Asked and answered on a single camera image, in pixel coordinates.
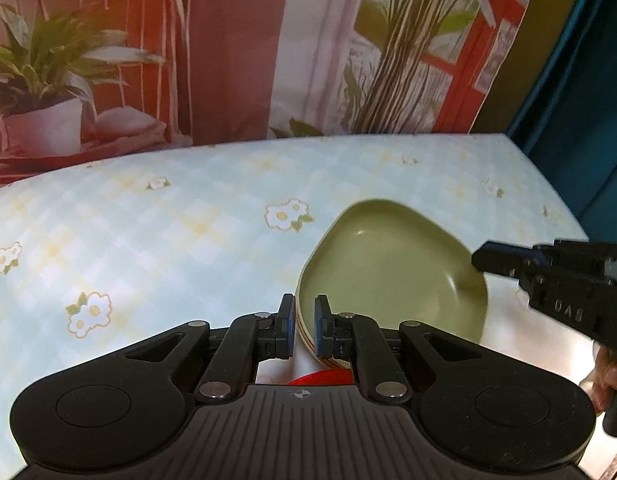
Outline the person's right hand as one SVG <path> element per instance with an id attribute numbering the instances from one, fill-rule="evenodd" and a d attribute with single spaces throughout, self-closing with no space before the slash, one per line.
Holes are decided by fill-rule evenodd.
<path id="1" fill-rule="evenodd" d="M 592 401 L 597 413 L 607 410 L 613 393 L 617 392 L 617 358 L 611 351 L 600 346 L 595 356 L 595 373 L 592 387 Z"/>

